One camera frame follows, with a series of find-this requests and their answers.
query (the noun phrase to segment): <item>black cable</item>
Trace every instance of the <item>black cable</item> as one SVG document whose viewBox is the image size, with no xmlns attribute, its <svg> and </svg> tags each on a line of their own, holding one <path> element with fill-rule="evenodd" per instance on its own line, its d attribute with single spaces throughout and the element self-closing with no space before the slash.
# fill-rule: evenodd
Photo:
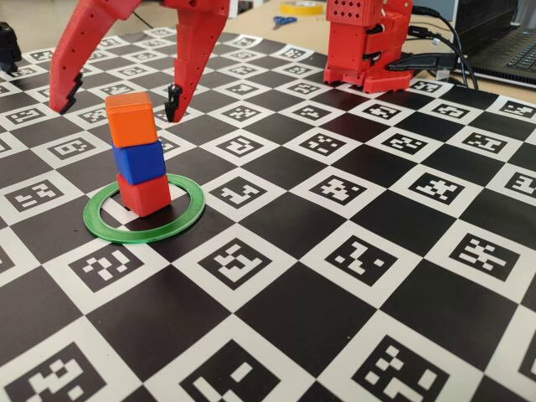
<svg viewBox="0 0 536 402">
<path fill-rule="evenodd" d="M 461 51 L 450 41 L 443 38 L 438 33 L 433 33 L 429 29 L 424 27 L 416 27 L 415 25 L 410 25 L 410 28 L 408 29 L 408 35 L 409 36 L 415 36 L 417 38 L 423 38 L 423 39 L 438 39 L 442 43 L 446 44 L 449 48 L 451 48 L 454 53 L 460 58 L 461 62 L 465 64 L 467 71 L 469 71 L 469 74 L 471 75 L 472 84 L 476 90 L 478 90 L 478 83 L 477 83 L 477 77 L 475 76 L 474 71 L 472 70 L 471 66 L 467 62 L 467 59 L 465 56 L 461 53 Z"/>
<path fill-rule="evenodd" d="M 144 24 L 146 24 L 150 29 L 153 29 L 154 27 L 151 26 L 150 23 L 148 23 L 145 19 L 143 19 L 142 17 L 139 16 L 138 13 L 134 12 L 133 13 L 140 21 L 142 21 Z"/>
</svg>

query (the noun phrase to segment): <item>tape roll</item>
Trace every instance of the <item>tape roll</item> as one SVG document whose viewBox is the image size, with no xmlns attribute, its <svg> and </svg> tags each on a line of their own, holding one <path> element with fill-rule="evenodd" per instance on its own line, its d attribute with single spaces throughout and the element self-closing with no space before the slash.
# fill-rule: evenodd
<svg viewBox="0 0 536 402">
<path fill-rule="evenodd" d="M 292 15 L 319 15 L 322 14 L 322 5 L 308 1 L 284 2 L 281 4 L 281 12 Z"/>
</svg>

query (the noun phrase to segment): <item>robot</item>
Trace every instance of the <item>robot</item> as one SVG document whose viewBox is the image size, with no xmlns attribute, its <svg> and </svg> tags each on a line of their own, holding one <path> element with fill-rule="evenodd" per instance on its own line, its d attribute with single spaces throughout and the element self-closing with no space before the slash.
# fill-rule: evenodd
<svg viewBox="0 0 536 402">
<path fill-rule="evenodd" d="M 82 85 L 80 70 L 117 19 L 142 0 L 79 0 L 52 58 L 50 107 L 65 113 Z M 190 103 L 229 15 L 229 0 L 163 0 L 178 12 L 174 82 L 165 104 L 178 122 Z M 324 80 L 362 86 L 367 92 L 407 88 L 411 71 L 387 71 L 397 60 L 410 23 L 411 0 L 328 0 L 331 22 Z"/>
</svg>

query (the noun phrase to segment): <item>laptop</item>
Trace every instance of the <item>laptop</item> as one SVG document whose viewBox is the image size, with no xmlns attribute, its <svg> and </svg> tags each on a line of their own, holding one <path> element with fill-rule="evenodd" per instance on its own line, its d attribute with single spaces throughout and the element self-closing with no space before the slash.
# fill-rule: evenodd
<svg viewBox="0 0 536 402">
<path fill-rule="evenodd" d="M 536 0 L 416 0 L 441 7 L 460 35 L 463 53 L 475 74 L 536 88 L 536 29 L 513 21 L 518 10 L 533 13 Z"/>
</svg>

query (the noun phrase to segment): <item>checkerboard mat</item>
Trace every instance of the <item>checkerboard mat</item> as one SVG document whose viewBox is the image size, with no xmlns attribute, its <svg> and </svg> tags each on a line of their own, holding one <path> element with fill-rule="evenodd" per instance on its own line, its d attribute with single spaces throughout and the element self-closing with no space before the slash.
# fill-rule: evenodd
<svg viewBox="0 0 536 402">
<path fill-rule="evenodd" d="M 1 401 L 536 400 L 536 106 L 415 79 L 325 85 L 326 57 L 224 34 L 167 122 L 175 32 L 104 39 L 69 113 L 54 49 L 0 75 Z M 85 229 L 115 177 L 104 98 L 147 90 L 188 232 Z M 110 225 L 150 229 L 119 196 Z"/>
</svg>

